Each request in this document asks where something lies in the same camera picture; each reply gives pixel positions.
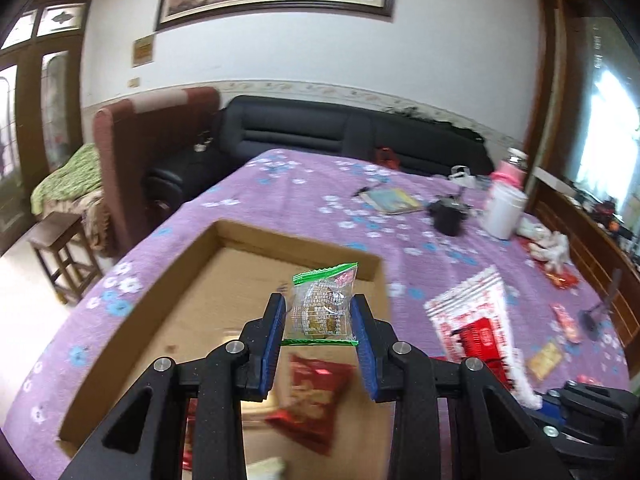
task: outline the tiled floor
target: tiled floor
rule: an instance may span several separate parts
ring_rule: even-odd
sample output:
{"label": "tiled floor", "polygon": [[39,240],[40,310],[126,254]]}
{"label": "tiled floor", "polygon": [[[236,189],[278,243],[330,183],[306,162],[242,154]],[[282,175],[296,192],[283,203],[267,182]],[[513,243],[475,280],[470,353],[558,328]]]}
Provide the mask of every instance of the tiled floor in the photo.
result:
{"label": "tiled floor", "polygon": [[[73,246],[71,252],[88,263],[81,248]],[[98,261],[103,272],[112,266],[110,260]],[[72,309],[57,300],[24,238],[0,257],[0,426],[24,378]]]}

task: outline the black leather sofa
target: black leather sofa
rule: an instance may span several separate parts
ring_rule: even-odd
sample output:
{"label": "black leather sofa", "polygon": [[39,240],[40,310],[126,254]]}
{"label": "black leather sofa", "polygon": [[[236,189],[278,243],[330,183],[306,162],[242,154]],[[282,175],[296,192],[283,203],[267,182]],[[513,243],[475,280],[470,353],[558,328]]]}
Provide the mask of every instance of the black leather sofa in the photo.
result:
{"label": "black leather sofa", "polygon": [[368,161],[391,148],[402,171],[425,176],[448,175],[457,165],[473,174],[494,170],[484,139],[471,130],[344,105],[242,95],[217,113],[210,134],[204,152],[189,147],[153,165],[148,199],[171,213],[273,148]]}

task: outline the white wall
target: white wall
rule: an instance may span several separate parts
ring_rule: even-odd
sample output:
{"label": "white wall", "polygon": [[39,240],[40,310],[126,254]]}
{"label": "white wall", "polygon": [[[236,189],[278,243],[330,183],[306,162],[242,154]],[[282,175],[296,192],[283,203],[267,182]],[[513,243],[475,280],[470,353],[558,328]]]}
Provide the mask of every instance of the white wall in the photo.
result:
{"label": "white wall", "polygon": [[[522,139],[538,52],[536,0],[396,0],[392,20],[261,12],[160,32],[155,62],[131,67],[159,0],[93,0],[82,105],[228,79],[323,82],[394,94]],[[141,87],[127,88],[139,77]]]}

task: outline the green blanket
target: green blanket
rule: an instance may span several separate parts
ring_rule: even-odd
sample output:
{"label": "green blanket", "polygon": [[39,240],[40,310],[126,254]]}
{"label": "green blanket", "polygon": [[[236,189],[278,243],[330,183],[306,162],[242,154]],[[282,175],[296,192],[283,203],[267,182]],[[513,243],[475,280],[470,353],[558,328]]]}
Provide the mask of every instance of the green blanket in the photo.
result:
{"label": "green blanket", "polygon": [[45,200],[75,200],[101,186],[100,160],[94,144],[84,144],[62,168],[51,173],[31,193],[31,211],[42,213]]}

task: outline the white canister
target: white canister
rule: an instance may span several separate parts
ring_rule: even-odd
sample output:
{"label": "white canister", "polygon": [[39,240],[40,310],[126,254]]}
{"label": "white canister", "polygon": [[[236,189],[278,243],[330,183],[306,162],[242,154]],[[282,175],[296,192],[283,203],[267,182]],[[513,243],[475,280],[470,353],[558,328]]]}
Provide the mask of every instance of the white canister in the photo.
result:
{"label": "white canister", "polygon": [[508,240],[516,229],[527,203],[527,195],[513,186],[495,182],[492,197],[482,217],[482,227],[491,236]]}

